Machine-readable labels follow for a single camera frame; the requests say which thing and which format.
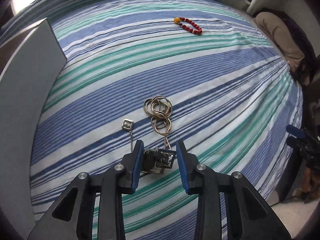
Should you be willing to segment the beige cushion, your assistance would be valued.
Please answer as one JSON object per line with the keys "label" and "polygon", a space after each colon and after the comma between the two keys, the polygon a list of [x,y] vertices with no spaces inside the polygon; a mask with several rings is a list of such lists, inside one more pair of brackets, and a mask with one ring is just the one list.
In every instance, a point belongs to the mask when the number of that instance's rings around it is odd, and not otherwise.
{"label": "beige cushion", "polygon": [[279,47],[291,69],[296,71],[305,55],[294,42],[285,23],[271,12],[261,12],[253,20]]}

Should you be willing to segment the striped bed sheet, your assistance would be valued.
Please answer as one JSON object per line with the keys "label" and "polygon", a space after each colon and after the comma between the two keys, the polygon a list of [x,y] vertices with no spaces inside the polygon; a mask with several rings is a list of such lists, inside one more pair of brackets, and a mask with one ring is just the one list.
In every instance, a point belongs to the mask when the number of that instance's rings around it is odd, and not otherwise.
{"label": "striped bed sheet", "polygon": [[52,23],[67,57],[45,103],[30,166],[39,221],[80,172],[183,140],[216,172],[268,197],[285,170],[302,90],[264,35],[207,0],[110,0]]}

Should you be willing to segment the white cardboard box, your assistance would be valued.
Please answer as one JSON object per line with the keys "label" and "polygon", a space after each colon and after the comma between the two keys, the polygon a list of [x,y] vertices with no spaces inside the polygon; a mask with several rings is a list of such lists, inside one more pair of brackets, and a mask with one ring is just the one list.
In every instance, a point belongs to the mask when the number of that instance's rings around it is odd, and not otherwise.
{"label": "white cardboard box", "polygon": [[1,239],[27,239],[35,226],[30,193],[34,137],[66,62],[46,18],[1,45]]}

